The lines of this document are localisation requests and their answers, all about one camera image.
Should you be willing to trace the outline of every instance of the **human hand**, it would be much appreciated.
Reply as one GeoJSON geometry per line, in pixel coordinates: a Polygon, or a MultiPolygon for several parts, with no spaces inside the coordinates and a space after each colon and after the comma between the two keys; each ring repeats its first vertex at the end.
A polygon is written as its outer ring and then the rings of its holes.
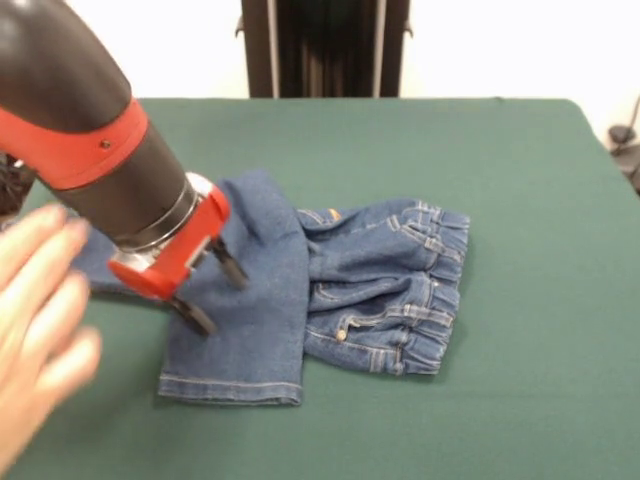
{"type": "Polygon", "coordinates": [[[87,235],[59,206],[0,233],[0,477],[97,369],[100,337],[78,328],[88,284],[69,272],[87,235]]]}

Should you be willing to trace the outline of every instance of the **black cable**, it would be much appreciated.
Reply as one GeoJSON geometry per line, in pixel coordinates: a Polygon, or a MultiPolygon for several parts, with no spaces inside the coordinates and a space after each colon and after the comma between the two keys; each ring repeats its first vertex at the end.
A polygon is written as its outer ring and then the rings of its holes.
{"type": "Polygon", "coordinates": [[[622,140],[622,142],[620,142],[616,146],[616,148],[611,152],[612,155],[617,155],[618,153],[620,153],[620,150],[622,150],[624,148],[624,146],[627,143],[629,143],[629,141],[631,140],[632,135],[633,135],[633,126],[636,124],[636,119],[638,118],[638,108],[639,107],[640,107],[640,95],[638,95],[638,98],[636,98],[636,104],[633,107],[633,114],[631,115],[631,121],[629,122],[629,127],[627,128],[627,134],[626,134],[624,140],[622,140]]]}

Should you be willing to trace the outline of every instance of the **red band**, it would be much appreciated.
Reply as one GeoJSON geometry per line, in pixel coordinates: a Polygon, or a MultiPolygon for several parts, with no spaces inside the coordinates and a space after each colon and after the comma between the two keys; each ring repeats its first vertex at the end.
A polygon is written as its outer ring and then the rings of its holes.
{"type": "Polygon", "coordinates": [[[79,134],[47,130],[0,109],[0,150],[25,162],[49,186],[65,190],[120,165],[140,144],[148,124],[135,98],[111,124],[79,134]]]}

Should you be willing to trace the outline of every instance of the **jeans hem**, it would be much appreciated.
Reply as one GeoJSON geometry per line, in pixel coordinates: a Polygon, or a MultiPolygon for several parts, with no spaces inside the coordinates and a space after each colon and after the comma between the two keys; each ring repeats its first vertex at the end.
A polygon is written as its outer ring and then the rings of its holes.
{"type": "Polygon", "coordinates": [[[162,375],[158,394],[186,403],[293,406],[302,403],[302,387],[288,382],[240,383],[162,375]]]}

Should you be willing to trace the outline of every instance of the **denim pants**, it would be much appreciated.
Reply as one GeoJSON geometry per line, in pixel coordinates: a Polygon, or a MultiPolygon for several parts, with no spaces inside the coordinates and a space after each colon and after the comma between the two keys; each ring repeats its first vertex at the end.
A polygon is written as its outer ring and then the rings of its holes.
{"type": "MultiPolygon", "coordinates": [[[[467,216],[411,198],[295,209],[262,171],[218,187],[232,205],[223,235],[249,288],[229,287],[213,257],[181,287],[218,333],[203,339],[171,314],[161,395],[298,405],[304,354],[363,372],[438,373],[460,304],[467,216]]],[[[112,252],[94,230],[74,267],[95,293],[135,296],[108,270],[112,252]]]]}

